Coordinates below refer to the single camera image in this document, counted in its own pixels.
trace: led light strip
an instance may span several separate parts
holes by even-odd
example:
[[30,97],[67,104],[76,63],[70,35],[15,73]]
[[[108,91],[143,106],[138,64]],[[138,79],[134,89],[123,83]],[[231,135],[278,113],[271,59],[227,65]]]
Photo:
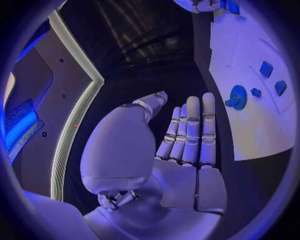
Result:
[[51,198],[63,201],[64,179],[70,150],[86,112],[104,85],[104,79],[72,36],[57,11],[50,16],[50,25],[63,45],[92,79],[69,115],[56,146],[51,172]]

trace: white panel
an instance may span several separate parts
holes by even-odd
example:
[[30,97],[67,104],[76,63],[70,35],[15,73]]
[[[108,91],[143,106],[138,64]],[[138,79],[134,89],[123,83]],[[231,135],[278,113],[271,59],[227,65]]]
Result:
[[[242,85],[247,91],[244,109],[226,106],[236,161],[266,157],[292,148],[296,129],[294,91],[287,67],[271,38],[249,14],[242,12],[246,16],[243,20],[227,13],[212,23],[214,36],[211,36],[213,49],[209,68],[224,102],[230,98],[235,85]],[[238,37],[224,33],[223,29],[239,31]],[[230,41],[236,46],[234,54],[222,50]],[[229,55],[227,60],[232,59],[231,65],[224,60],[225,54]],[[273,65],[270,78],[259,72],[262,61]],[[287,89],[279,97],[274,85],[280,80],[286,82]],[[261,98],[251,95],[252,88],[261,90]]]

